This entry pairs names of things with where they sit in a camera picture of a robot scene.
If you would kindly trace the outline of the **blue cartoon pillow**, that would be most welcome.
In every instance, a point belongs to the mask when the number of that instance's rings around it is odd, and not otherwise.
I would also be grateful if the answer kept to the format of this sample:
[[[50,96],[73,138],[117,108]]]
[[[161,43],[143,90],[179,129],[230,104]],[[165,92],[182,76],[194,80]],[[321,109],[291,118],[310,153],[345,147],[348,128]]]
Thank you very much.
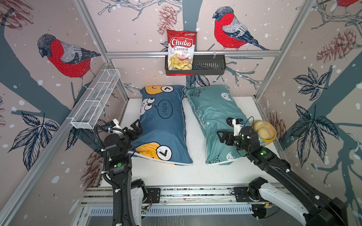
[[[191,165],[186,144],[183,85],[146,86],[140,90],[142,134],[132,142],[137,157],[162,163]]]

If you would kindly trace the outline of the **teal cat pillow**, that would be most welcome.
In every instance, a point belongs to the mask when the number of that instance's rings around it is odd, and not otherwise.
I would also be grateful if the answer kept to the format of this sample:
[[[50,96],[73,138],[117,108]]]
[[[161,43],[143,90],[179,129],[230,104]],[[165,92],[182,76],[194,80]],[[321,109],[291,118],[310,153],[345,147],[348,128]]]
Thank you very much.
[[[251,120],[245,116],[231,96],[227,85],[211,85],[185,90],[191,109],[206,139],[206,164],[230,164],[246,155],[235,146],[220,142],[218,131],[234,132],[232,120],[242,119],[247,126]]]

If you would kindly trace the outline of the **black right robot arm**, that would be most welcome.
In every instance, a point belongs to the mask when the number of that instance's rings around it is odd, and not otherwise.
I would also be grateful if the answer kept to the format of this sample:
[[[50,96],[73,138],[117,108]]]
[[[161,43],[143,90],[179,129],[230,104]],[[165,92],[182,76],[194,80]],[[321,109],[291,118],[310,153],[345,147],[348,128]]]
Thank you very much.
[[[347,208],[338,198],[331,199],[294,173],[285,160],[260,145],[257,132],[244,127],[238,132],[218,131],[221,143],[245,151],[246,157],[260,170],[277,179],[288,191],[286,194],[259,177],[249,184],[249,197],[269,201],[304,226],[346,226]]]

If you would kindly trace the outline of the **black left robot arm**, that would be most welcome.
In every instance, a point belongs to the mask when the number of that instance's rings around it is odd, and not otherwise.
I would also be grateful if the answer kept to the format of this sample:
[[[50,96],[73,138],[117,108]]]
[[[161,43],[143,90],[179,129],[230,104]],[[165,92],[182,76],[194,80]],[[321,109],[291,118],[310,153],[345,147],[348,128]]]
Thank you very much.
[[[113,226],[140,226],[142,202],[148,192],[144,181],[132,181],[132,142],[143,132],[140,120],[119,129],[115,122],[96,124],[94,133],[103,155],[103,179],[113,189]]]

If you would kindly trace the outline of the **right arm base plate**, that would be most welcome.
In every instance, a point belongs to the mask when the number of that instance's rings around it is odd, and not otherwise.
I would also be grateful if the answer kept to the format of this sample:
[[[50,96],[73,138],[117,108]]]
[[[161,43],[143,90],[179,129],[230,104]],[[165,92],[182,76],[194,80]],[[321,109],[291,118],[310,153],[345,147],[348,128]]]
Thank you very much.
[[[235,196],[236,202],[254,202],[249,196],[249,187],[234,187],[231,194]]]

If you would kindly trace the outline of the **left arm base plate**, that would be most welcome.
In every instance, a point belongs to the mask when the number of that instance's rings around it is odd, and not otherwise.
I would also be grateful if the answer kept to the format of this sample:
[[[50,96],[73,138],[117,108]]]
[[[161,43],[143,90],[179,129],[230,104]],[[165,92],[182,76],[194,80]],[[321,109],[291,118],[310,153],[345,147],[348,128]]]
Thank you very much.
[[[143,203],[155,204],[160,202],[161,189],[160,188],[146,188],[147,194]]]

